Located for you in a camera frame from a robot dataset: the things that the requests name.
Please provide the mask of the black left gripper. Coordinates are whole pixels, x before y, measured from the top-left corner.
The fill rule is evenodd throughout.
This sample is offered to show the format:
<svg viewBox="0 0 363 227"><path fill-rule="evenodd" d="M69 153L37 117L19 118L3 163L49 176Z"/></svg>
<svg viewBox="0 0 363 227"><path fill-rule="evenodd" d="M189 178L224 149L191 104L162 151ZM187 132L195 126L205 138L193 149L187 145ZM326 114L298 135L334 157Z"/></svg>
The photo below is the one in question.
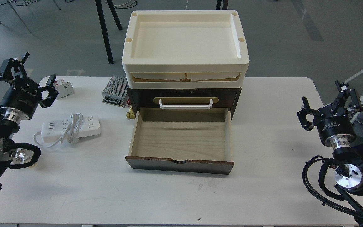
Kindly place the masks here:
<svg viewBox="0 0 363 227"><path fill-rule="evenodd" d="M24 120L33 117L38 104L42 108L50 107L59 94L53 85L55 74L50 75L46 86L40 88L38 83L28 78L24 63L29 55L24 53L20 57L6 59L0 67L0 81L11 84L0 102L0 112L5 112L8 108L17 109L26 115ZM42 99L41 92L44 91L48 95Z"/></svg>

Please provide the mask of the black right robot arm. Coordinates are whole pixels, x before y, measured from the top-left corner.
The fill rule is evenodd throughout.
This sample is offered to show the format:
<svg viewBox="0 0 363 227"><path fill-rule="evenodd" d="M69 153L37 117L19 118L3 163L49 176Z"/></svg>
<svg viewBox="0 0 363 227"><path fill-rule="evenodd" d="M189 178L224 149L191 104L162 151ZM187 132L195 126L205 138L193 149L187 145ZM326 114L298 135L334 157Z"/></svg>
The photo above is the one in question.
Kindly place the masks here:
<svg viewBox="0 0 363 227"><path fill-rule="evenodd" d="M352 215L360 227L363 227L363 207L352 195L363 196L363 144L351 147L356 133L349 119L349 114L361 112L360 99L348 84L335 82L338 95L334 101L317 110L311 109L308 99L303 97L303 106L297 112L301 126L311 131L317 128L321 143L333 149L333 158L315 156L306 162L302 179L307 190L323 205L328 205L340 212ZM323 197L310 184L308 170L321 161L318 185L327 195Z"/></svg>

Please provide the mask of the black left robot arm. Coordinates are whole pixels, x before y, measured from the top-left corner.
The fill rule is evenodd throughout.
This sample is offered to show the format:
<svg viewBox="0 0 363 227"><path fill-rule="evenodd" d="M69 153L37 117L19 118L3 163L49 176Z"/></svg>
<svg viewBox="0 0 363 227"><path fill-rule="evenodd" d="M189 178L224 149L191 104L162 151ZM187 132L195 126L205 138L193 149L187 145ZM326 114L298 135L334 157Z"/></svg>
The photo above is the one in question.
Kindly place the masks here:
<svg viewBox="0 0 363 227"><path fill-rule="evenodd" d="M11 136L19 131L21 121L33 117L39 105L50 107L58 95L53 86L55 74L49 76L44 87L27 76L24 63L28 57L29 53L24 53L19 58L6 59L0 67L0 81L10 84L0 102L0 177L7 168L23 169L38 161L41 156L38 146L16 143Z"/></svg>

